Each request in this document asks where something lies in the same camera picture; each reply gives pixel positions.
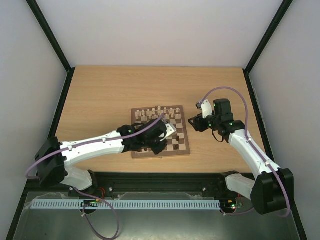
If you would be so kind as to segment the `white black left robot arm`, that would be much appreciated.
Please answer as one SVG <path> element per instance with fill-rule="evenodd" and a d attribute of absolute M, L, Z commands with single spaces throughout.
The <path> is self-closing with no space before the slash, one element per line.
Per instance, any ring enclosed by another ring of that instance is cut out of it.
<path fill-rule="evenodd" d="M 143 149 L 151 149 L 158 155 L 176 131 L 172 124 L 157 118 L 145 124 L 123 125 L 91 139 L 60 142 L 56 136 L 50 137 L 35 155 L 35 163 L 31 166 L 37 170 L 34 179 L 39 180 L 44 188 L 63 184 L 86 190 L 95 184 L 94 174 L 90 170 L 76 168 L 76 164 L 104 155 Z"/>

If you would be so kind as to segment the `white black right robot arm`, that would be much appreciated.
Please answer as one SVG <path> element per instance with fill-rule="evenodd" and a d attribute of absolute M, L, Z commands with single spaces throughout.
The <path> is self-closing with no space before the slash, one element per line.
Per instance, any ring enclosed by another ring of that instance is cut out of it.
<path fill-rule="evenodd" d="M 249 199 L 253 209 L 260 215 L 286 210 L 290 212 L 294 195 L 294 176 L 288 169 L 282 169 L 257 145 L 246 125 L 235 120 L 231 103 L 222 98 L 210 103 L 207 99 L 196 104 L 201 110 L 188 122 L 197 132 L 208 129 L 218 133 L 230 144 L 249 166 L 253 179 L 230 171 L 222 174 L 224 180 L 218 183 L 218 191 L 229 196 L 236 192 Z"/>

